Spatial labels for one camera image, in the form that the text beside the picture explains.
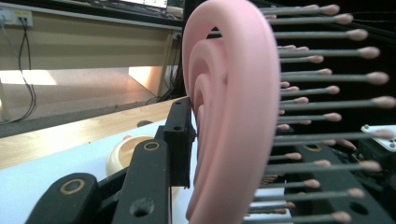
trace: metal pin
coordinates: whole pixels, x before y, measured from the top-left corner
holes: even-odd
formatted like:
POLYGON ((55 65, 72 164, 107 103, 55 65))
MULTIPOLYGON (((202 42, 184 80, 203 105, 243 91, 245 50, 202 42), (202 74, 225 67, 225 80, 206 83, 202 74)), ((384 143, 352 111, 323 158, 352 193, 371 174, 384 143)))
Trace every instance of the metal pin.
POLYGON ((296 86, 292 86, 292 87, 287 87, 286 89, 280 89, 280 91, 297 91, 300 88, 296 87, 296 86))
POLYGON ((327 172, 327 171, 356 171, 356 170, 369 170, 374 172, 381 171, 381 166, 375 161, 363 161, 353 164, 330 164, 326 160, 314 162, 298 162, 286 164, 271 164, 265 168, 266 175, 274 174, 299 174, 299 173, 312 173, 327 172))
POLYGON ((332 70, 329 68, 320 69, 317 71, 299 71, 299 72, 283 72, 280 75, 285 76, 296 76, 296 75, 331 75, 332 70))
POLYGON ((297 189, 297 188, 311 188, 318 189, 320 187, 320 183, 316 179, 308 179, 301 182, 289 182, 289 183, 275 183, 275 184, 266 184, 260 185, 260 189, 297 189))
POLYGON ((340 139, 345 138, 349 140, 362 138, 384 138, 392 139, 394 133, 392 131, 383 130, 381 132, 373 133, 312 133, 312 134, 294 134, 294 135, 279 135, 274 137, 274 143, 278 142, 294 142, 304 140, 325 140, 325 139, 340 139))
POLYGON ((274 32, 276 39, 351 39, 361 41, 367 38, 365 30, 357 29, 346 32, 274 32))
POLYGON ((306 97, 299 97, 293 100, 280 101, 280 104, 308 104, 309 100, 306 97))
POLYGON ((388 82, 389 77, 385 73, 373 72, 367 75, 289 75, 281 77, 282 81, 288 82, 324 82, 324 81, 342 81, 342 82, 368 82, 374 85, 382 85, 388 82))
POLYGON ((274 213, 277 209, 291 209, 295 208, 296 205, 294 203, 281 203, 281 204, 273 204, 273 205, 263 205, 263 206, 251 206, 248 209, 249 214, 268 214, 274 213))
POLYGON ((290 83, 289 82, 280 82, 280 87, 281 88, 287 88, 287 87, 289 87, 290 86, 290 83))
POLYGON ((243 224, 254 224, 254 223, 348 223, 352 220, 350 215, 346 212, 335 212, 329 215, 314 215, 304 217, 280 217, 280 218, 256 218, 256 219, 245 219, 243 224))
POLYGON ((300 160, 301 154, 297 152, 286 153, 285 155, 270 156, 269 161, 300 160))
POLYGON ((334 146, 336 141, 334 139, 308 139, 308 140, 295 140, 287 142, 274 142, 273 147, 291 147, 291 146, 302 146, 302 145, 316 145, 324 144, 326 146, 334 146))
POLYGON ((302 17, 268 20, 271 25, 292 25, 292 24, 315 24, 336 22, 339 24, 349 24, 353 17, 349 14, 337 15, 334 17, 302 17))
POLYGON ((324 115, 281 116, 277 118, 277 122, 282 124, 300 123, 305 120, 327 120, 331 122, 337 122, 340 121, 341 118, 341 115, 337 113, 324 115))
POLYGON ((309 14, 325 14, 334 15, 338 13, 340 7, 337 5, 329 5, 326 7, 319 7, 318 5, 312 5, 307 7, 262 7, 260 11, 264 14, 274 14, 278 16, 285 15, 309 15, 309 14))
POLYGON ((308 103, 304 105, 301 104, 279 105, 279 109, 286 111, 335 109, 335 108, 343 109, 343 108, 362 108, 362 107, 379 107, 379 108, 388 109, 388 108, 393 108, 395 106, 396 106, 395 98, 391 96, 381 96, 370 100, 308 103))
POLYGON ((297 193, 285 195, 272 195, 272 196, 255 196, 253 202, 275 202, 275 201, 313 201, 323 199, 336 199, 336 198, 363 198, 364 192, 361 189, 348 189, 346 191, 325 191, 313 193, 297 193))
POLYGON ((321 63, 323 62, 323 56, 315 55, 302 58, 281 58, 281 63, 321 63))
POLYGON ((295 45, 277 46, 278 49, 296 49, 295 45))
POLYGON ((337 86, 330 86, 327 88, 319 88, 319 89, 311 89, 311 90, 302 90, 302 91, 281 91, 281 97, 289 97, 289 96, 303 96, 303 95, 316 95, 316 94, 337 94, 340 92, 340 88, 337 86))
POLYGON ((321 55, 324 57, 362 57, 364 59, 373 59, 379 55, 379 49, 374 47, 367 47, 363 49, 279 49, 278 54, 281 58, 321 55))

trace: cable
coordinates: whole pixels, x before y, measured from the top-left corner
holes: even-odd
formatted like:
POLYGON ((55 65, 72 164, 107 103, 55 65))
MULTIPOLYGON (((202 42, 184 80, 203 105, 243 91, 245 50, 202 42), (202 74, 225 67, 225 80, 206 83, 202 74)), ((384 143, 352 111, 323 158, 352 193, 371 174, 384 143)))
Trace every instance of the cable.
POLYGON ((170 87, 171 87, 171 88, 173 88, 173 87, 174 87, 174 84, 175 84, 174 67, 175 67, 175 62, 176 62, 176 58, 177 58, 177 53, 179 52, 179 48, 180 48, 180 43, 181 43, 180 39, 181 39, 181 37, 178 36, 178 37, 177 37, 177 48, 176 48, 176 51, 175 51, 174 61, 173 61, 173 63, 172 63, 172 67, 171 67, 171 75, 170 75, 170 77, 169 77, 169 83, 170 83, 170 87))
POLYGON ((29 105, 28 110, 26 111, 26 113, 22 117, 20 117, 18 119, 12 119, 12 120, 8 120, 8 121, 0 122, 0 124, 7 124, 7 123, 16 122, 16 121, 20 121, 20 120, 26 119, 36 109, 35 88, 34 88, 33 84, 29 84, 26 81, 26 79, 25 79, 25 77, 23 75, 23 70, 22 70, 22 65, 21 65, 21 52, 23 50, 24 42, 26 41, 27 50, 28 50, 28 59, 29 59, 29 70, 32 70, 32 60, 31 60, 31 54, 30 54, 30 43, 29 43, 29 38, 27 36, 27 20, 26 19, 23 20, 22 18, 19 18, 19 19, 21 21, 22 28, 23 28, 23 38, 22 38, 22 42, 21 42, 21 47, 20 47, 19 53, 17 52, 13 42, 10 40, 10 38, 8 36, 8 33, 6 31, 6 28, 5 28, 3 23, 1 23, 1 29, 3 31, 4 36, 6 37, 6 40, 7 40, 8 44, 11 46, 12 50, 14 51, 15 56, 18 59, 18 67, 19 67, 19 69, 21 71, 21 76, 22 76, 23 82, 24 82, 24 84, 25 84, 26 88, 28 89, 29 94, 31 96, 31 101, 30 101, 30 105, 29 105))

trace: electrical outlet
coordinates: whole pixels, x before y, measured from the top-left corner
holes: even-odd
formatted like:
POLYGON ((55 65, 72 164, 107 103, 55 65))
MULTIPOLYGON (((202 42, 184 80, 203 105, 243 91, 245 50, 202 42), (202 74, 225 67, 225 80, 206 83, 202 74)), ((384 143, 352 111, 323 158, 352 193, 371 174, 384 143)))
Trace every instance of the electrical outlet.
POLYGON ((0 7, 0 20, 4 20, 5 24, 12 24, 11 9, 9 7, 0 7))
POLYGON ((32 11, 11 9, 11 16, 12 16, 12 24, 22 25, 21 19, 23 19, 27 22, 27 23, 25 23, 25 24, 27 24, 27 26, 33 27, 32 11))

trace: sunlight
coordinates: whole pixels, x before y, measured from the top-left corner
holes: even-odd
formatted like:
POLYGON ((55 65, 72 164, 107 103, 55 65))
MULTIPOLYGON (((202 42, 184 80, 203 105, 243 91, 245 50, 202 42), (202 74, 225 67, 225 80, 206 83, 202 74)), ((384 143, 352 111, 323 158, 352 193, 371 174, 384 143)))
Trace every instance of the sunlight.
POLYGON ((151 68, 150 66, 130 67, 129 76, 133 77, 142 86, 147 87, 150 81, 151 68))
MULTIPOLYGON (((33 85, 56 85, 56 81, 52 78, 47 70, 23 70, 26 81, 33 85)), ((0 71, 0 78, 3 84, 24 84, 21 71, 0 71)))

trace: pin tip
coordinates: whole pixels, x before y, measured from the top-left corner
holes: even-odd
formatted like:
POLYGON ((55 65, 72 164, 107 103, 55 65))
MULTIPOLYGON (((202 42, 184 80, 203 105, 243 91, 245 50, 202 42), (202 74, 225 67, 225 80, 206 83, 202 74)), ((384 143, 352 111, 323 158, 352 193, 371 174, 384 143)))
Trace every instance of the pin tip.
POLYGON ((329 68, 324 68, 324 69, 320 69, 319 73, 321 75, 331 75, 332 74, 332 70, 329 68))
POLYGON ((287 45, 283 46, 283 49, 297 49, 297 47, 295 45, 287 45))
POLYGON ((286 208, 295 208, 296 207, 296 204, 295 203, 291 203, 291 202, 288 202, 288 203, 286 203, 286 206, 285 206, 286 208))
POLYGON ((334 219, 337 222, 348 223, 348 222, 352 221, 352 218, 346 212, 335 212, 332 214, 332 216, 334 217, 334 219))
POLYGON ((296 87, 296 86, 292 86, 292 87, 288 87, 287 88, 288 91, 299 91, 300 88, 296 87))
POLYGON ((361 189, 349 189, 347 192, 354 198, 364 198, 364 192, 361 189))
POLYGON ((291 160, 296 160, 296 161, 302 158, 301 154, 297 152, 287 153, 285 154, 285 156, 287 156, 291 160))
POLYGON ((326 146, 334 146, 336 142, 334 139, 330 139, 330 140, 323 140, 322 143, 326 146))
POLYGON ((289 87, 290 86, 290 83, 289 82, 281 82, 280 83, 280 87, 281 88, 287 88, 287 87, 289 87))
POLYGON ((305 185, 311 189, 318 189, 320 183, 316 179, 308 179, 304 181, 305 185))
POLYGON ((309 47, 299 47, 297 50, 309 50, 309 47))
POLYGON ((362 30, 362 29, 351 30, 351 31, 347 31, 346 33, 348 34, 348 36, 351 40, 356 40, 356 41, 363 40, 363 39, 367 38, 367 36, 369 35, 369 33, 367 33, 367 31, 362 30))
POLYGON ((373 59, 378 57, 379 49, 375 47, 367 47, 363 49, 358 49, 359 54, 364 59, 373 59))
POLYGON ((297 99, 294 99, 294 101, 298 104, 308 104, 309 103, 309 99, 306 97, 299 97, 297 99))
POLYGON ((353 21, 353 16, 350 14, 342 14, 342 15, 335 16, 334 18, 337 23, 340 23, 343 25, 349 24, 353 21))
POLYGON ((300 124, 303 124, 303 125, 308 125, 308 124, 311 124, 311 123, 312 123, 312 120, 310 120, 310 119, 306 119, 306 120, 300 121, 300 124))
POLYGON ((308 59, 311 63, 322 63, 324 60, 323 56, 319 55, 309 56, 308 59))
POLYGON ((325 15, 334 15, 340 11, 340 7, 337 5, 328 5, 326 7, 321 7, 321 13, 325 15))
POLYGON ((393 139, 395 137, 395 133, 391 130, 378 130, 372 133, 375 138, 385 138, 385 139, 393 139))
POLYGON ((325 114, 324 117, 331 122, 337 122, 342 119, 341 115, 337 113, 325 114))
POLYGON ((391 96, 381 96, 372 99, 372 101, 379 106, 380 108, 384 109, 391 109, 396 106, 396 99, 391 96))
POLYGON ((382 170, 381 165, 376 161, 362 161, 360 165, 369 171, 380 172, 382 170))
POLYGON ((314 161, 314 164, 316 164, 318 166, 330 166, 331 165, 331 163, 326 160, 314 161))
POLYGON ((374 72, 366 75, 369 78, 369 82, 374 85, 382 85, 388 82, 389 77, 387 74, 382 72, 374 72))
POLYGON ((340 88, 337 86, 330 86, 326 89, 329 92, 329 94, 337 94, 338 92, 340 92, 340 88))
POLYGON ((279 130, 288 130, 290 129, 289 124, 279 124, 276 126, 279 130))

